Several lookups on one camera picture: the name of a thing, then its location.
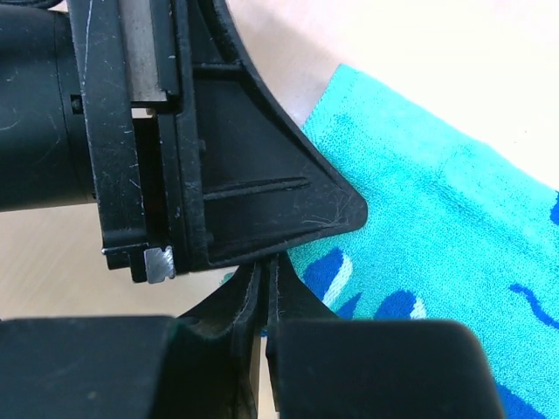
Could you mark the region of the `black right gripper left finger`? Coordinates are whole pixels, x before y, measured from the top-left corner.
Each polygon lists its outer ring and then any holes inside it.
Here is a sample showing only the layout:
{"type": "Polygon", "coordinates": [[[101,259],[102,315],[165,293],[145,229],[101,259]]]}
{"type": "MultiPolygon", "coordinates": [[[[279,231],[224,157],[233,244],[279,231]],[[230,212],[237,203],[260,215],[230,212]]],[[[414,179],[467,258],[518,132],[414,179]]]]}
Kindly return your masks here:
{"type": "Polygon", "coordinates": [[[260,263],[240,265],[216,291],[177,319],[176,342],[187,349],[221,344],[230,349],[258,349],[261,283],[260,263]]]}

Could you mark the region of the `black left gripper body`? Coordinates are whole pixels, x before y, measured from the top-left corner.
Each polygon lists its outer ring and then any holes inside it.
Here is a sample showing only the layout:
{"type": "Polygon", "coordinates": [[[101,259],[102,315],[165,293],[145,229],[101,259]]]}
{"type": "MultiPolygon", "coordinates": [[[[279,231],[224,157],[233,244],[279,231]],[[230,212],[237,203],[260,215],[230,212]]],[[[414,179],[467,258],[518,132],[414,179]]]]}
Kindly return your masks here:
{"type": "Polygon", "coordinates": [[[1,209],[94,202],[110,269],[192,269],[184,1],[1,4],[1,209]]]}

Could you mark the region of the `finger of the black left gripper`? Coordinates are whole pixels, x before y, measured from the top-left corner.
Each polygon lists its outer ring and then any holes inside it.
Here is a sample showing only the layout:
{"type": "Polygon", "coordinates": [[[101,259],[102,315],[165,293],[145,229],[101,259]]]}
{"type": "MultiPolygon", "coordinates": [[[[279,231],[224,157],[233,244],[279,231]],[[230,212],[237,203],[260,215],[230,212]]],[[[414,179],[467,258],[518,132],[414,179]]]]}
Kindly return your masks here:
{"type": "Polygon", "coordinates": [[[186,4],[197,155],[189,266],[243,264],[366,223],[364,198],[284,111],[223,1],[186,4]]]}

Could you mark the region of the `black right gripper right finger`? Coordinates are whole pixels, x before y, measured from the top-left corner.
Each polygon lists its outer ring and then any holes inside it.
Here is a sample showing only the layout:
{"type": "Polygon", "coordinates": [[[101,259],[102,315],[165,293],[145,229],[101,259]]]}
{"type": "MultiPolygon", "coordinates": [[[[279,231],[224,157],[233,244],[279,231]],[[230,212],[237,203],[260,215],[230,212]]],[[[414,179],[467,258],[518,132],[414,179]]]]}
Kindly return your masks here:
{"type": "Polygon", "coordinates": [[[279,326],[291,319],[337,319],[296,274],[286,252],[270,259],[267,304],[267,349],[275,349],[279,340],[279,326]]]}

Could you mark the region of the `yellow towel teal trim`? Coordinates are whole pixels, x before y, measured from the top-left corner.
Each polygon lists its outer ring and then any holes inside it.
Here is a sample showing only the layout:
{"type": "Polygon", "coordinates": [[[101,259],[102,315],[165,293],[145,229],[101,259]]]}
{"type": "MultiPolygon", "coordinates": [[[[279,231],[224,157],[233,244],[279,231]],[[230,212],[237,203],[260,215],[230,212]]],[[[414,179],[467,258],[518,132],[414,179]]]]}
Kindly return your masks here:
{"type": "Polygon", "coordinates": [[[557,417],[557,192],[346,65],[303,131],[369,209],[290,251],[303,283],[344,319],[464,323],[506,416],[557,417]]]}

